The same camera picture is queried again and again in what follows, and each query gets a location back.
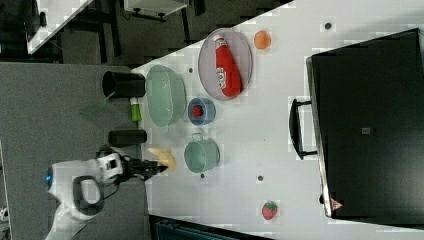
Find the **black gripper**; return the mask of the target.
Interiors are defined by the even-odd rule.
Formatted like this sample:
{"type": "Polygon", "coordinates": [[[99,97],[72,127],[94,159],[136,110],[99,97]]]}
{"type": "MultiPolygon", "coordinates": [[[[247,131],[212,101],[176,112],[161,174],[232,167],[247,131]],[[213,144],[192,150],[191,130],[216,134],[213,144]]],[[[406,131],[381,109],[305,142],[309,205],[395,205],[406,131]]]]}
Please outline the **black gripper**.
{"type": "Polygon", "coordinates": [[[167,169],[167,166],[159,166],[158,164],[157,161],[141,161],[140,159],[125,157],[123,161],[124,178],[141,178],[147,181],[167,169]]]}

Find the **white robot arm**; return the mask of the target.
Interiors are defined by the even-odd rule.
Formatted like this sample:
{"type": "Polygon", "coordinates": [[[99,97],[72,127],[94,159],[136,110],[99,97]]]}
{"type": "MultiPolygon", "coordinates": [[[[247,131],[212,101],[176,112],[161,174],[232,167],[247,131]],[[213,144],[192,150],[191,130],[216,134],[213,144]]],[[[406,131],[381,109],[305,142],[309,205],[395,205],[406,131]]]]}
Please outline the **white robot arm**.
{"type": "Polygon", "coordinates": [[[99,153],[89,160],[52,164],[45,181],[59,203],[45,240],[72,240],[105,206],[104,188],[130,178],[149,179],[168,169],[157,161],[131,158],[118,152],[99,153]]]}

